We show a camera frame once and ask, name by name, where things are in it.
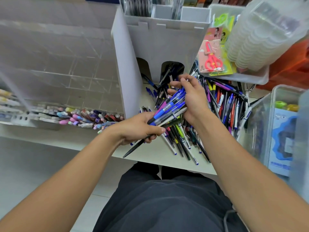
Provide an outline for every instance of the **red scissors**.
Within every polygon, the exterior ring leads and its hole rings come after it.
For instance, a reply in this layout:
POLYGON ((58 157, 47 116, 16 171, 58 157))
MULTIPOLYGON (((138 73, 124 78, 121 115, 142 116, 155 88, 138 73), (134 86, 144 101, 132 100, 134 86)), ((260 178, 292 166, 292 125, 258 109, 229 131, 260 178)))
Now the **red scissors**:
MULTIPOLYGON (((206 50, 207 52, 212 52, 212 48, 211 48, 211 44, 209 41, 206 42, 206 50)), ((210 53, 208 54, 208 58, 205 62, 205 68, 210 71, 213 72, 215 69, 217 68, 222 68, 223 66, 223 62, 218 59, 214 53, 210 53)))

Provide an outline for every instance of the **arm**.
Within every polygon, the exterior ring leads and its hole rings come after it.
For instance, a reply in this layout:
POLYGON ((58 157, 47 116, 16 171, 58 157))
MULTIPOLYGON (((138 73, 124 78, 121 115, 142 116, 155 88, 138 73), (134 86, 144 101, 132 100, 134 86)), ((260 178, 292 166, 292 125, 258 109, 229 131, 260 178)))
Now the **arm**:
POLYGON ((205 91, 198 81, 189 75, 182 77, 189 79, 181 79, 187 93, 188 113, 184 117, 197 130, 224 189, 249 229, 309 231, 309 205, 232 137, 207 108, 205 91))
MULTIPOLYGON (((142 139, 149 134, 160 135, 165 131, 164 128, 146 124, 153 115, 141 113, 105 129, 2 218, 0 231, 70 231, 114 150, 120 144, 142 139)), ((153 135, 146 142, 155 138, 153 135)))

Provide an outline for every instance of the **right hand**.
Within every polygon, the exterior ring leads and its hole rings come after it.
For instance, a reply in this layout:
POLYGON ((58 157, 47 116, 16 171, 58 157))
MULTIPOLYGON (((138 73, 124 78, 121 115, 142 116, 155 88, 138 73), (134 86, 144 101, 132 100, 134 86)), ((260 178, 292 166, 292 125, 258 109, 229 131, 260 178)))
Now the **right hand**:
MULTIPOLYGON (((207 106, 207 97, 204 88, 198 80, 189 74, 179 76, 180 81, 171 81, 170 85, 176 88, 184 87, 186 90, 185 102, 188 110, 184 113, 184 118, 193 126, 199 125, 199 122, 205 117, 205 113, 211 113, 207 106)), ((168 89, 168 93, 176 93, 174 89, 168 89)))

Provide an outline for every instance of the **hand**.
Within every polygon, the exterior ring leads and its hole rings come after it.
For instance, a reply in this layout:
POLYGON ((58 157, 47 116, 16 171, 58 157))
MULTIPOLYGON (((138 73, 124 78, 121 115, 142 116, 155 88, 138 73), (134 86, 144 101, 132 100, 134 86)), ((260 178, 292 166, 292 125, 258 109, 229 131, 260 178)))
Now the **hand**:
POLYGON ((116 133, 121 139, 122 145, 143 139, 149 134, 154 134, 145 140, 145 142, 151 143, 152 140, 156 139, 156 135, 160 136, 165 132, 165 128, 147 124, 148 120, 154 115, 154 112, 143 112, 130 119, 111 125, 106 130, 116 133))
MULTIPOLYGON (((183 86, 186 90, 185 102, 188 110, 184 113, 184 118, 191 125, 196 126, 199 121, 203 119, 205 113, 210 112, 207 106, 205 90, 198 80, 189 74, 180 75, 179 80, 180 81, 171 81, 170 85, 176 88, 181 88, 181 86, 183 86)), ((176 90, 168 89, 168 93, 173 95, 176 93, 176 90)))

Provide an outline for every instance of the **blue packaging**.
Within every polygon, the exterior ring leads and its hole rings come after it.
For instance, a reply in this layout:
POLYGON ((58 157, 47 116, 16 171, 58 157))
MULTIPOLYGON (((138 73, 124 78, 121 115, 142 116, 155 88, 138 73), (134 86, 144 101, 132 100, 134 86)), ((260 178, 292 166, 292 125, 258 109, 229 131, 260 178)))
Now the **blue packaging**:
POLYGON ((297 112, 275 108, 268 168, 287 177, 293 159, 296 118, 297 112))

